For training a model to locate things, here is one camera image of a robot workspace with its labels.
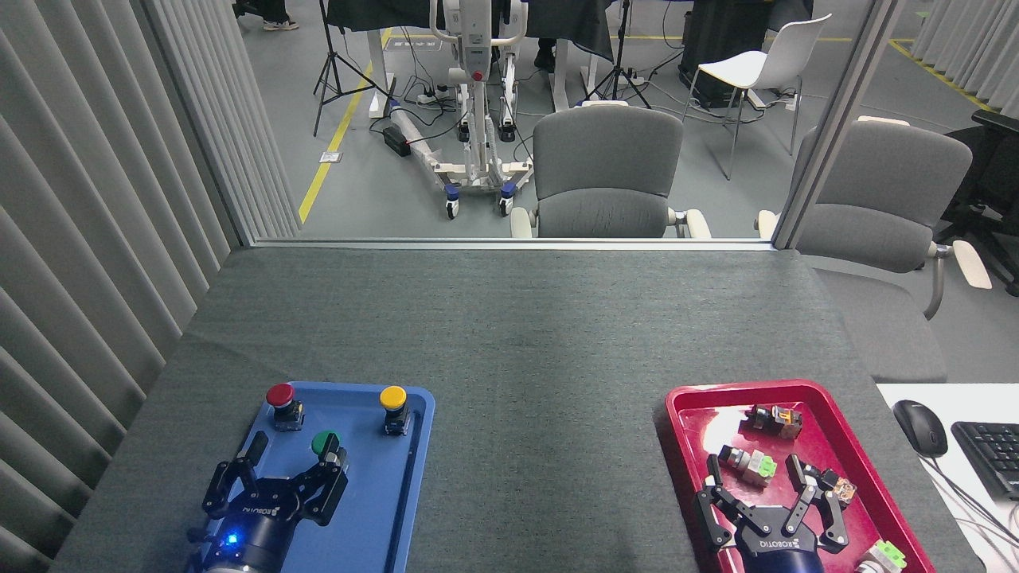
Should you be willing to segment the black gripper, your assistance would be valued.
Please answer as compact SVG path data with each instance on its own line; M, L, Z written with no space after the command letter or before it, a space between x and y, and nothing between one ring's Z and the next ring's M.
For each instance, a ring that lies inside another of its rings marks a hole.
M233 460L216 466L201 507L219 520L206 555L207 571L279 571L299 520L327 526L347 486L346 449L328 447L317 464L288 479L259 479L255 467L268 436L256 433ZM244 491L227 496L240 479Z
M734 534L718 523L713 509L721 511L736 526L735 543L745 572L822 572L818 537L803 518L811 505L818 508L825 530L819 536L823 550L837 554L847 548L850 537L845 530L843 510L851 504L851 483L830 468L819 470L790 454L787 475L798 494L792 510L752 510L730 494L723 486L717 454L707 457L709 477L694 496L694 508L710 550L720 550ZM760 532L752 526L753 515L765 526Z

